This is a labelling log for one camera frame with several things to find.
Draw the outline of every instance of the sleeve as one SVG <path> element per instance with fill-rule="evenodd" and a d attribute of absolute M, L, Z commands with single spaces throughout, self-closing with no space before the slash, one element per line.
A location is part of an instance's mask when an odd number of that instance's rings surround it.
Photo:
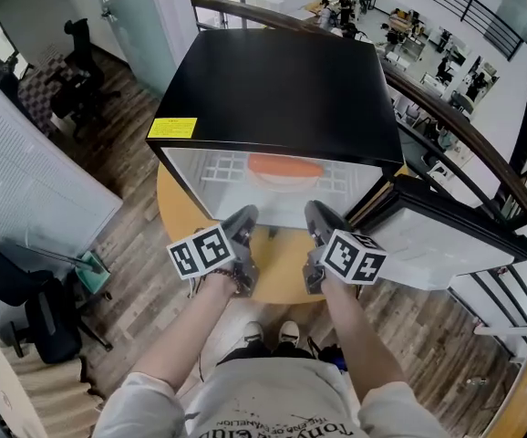
<path fill-rule="evenodd" d="M 358 420 L 370 438 L 449 437 L 404 382 L 371 390 L 363 400 Z"/>
<path fill-rule="evenodd" d="M 186 437 L 184 410 L 171 386 L 143 373 L 131 373 L 99 416 L 92 438 Z"/>

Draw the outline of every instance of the wire rack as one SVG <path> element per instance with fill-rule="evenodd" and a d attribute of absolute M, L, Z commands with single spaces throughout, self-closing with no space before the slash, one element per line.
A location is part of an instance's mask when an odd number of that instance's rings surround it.
<path fill-rule="evenodd" d="M 212 151 L 203 168 L 201 180 L 205 182 L 241 183 L 247 180 L 247 152 Z M 342 162 L 314 160 L 325 169 L 314 187 L 327 193 L 346 194 L 349 173 Z"/>

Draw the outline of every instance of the black office chair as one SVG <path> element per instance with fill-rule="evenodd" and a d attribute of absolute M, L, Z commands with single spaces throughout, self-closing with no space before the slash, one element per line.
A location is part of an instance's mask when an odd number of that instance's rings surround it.
<path fill-rule="evenodd" d="M 27 273 L 0 253 L 0 300 L 7 305 L 25 304 L 28 329 L 16 330 L 16 353 L 22 357 L 20 340 L 34 342 L 44 363 L 75 358 L 81 350 L 78 328 L 106 350 L 112 346 L 85 325 L 75 306 L 73 286 L 61 284 L 50 271 Z"/>

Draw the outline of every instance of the window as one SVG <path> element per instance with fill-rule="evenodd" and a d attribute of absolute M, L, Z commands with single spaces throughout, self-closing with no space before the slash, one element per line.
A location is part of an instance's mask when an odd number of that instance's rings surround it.
<path fill-rule="evenodd" d="M 28 63 L 25 58 L 20 55 L 13 42 L 10 40 L 5 32 L 5 29 L 0 24 L 0 59 L 6 62 L 11 56 L 18 58 L 18 63 L 15 67 L 15 75 L 18 79 L 22 79 L 25 75 Z"/>

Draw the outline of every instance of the wooden floor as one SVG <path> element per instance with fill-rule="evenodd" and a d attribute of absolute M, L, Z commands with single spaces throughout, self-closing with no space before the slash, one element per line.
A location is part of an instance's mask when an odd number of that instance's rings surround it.
<path fill-rule="evenodd" d="M 88 377 L 101 394 L 110 395 L 134 361 L 188 302 L 167 255 L 170 242 L 156 203 L 158 160 L 144 142 L 158 102 L 120 63 L 98 56 L 106 89 L 121 99 L 105 109 L 108 125 L 83 131 L 82 144 L 54 141 L 77 164 L 124 200 L 124 205 L 94 244 L 111 271 L 113 299 L 100 302 L 89 322 L 113 343 L 107 353 L 85 340 Z M 517 374 L 508 355 L 491 338 L 472 334 L 474 319 L 446 292 L 422 292 L 383 281 L 365 287 L 360 298 L 376 331 L 401 362 L 419 401 L 452 436 L 477 436 L 501 404 Z M 332 343 L 335 334 L 326 304 L 272 306 L 234 300 L 201 355 L 204 377 L 241 337 L 247 321 L 259 320 L 274 344 L 286 319 L 296 321 L 303 339 Z M 482 386 L 466 379 L 487 378 Z M 188 403 L 200 385 L 198 368 L 180 396 Z"/>

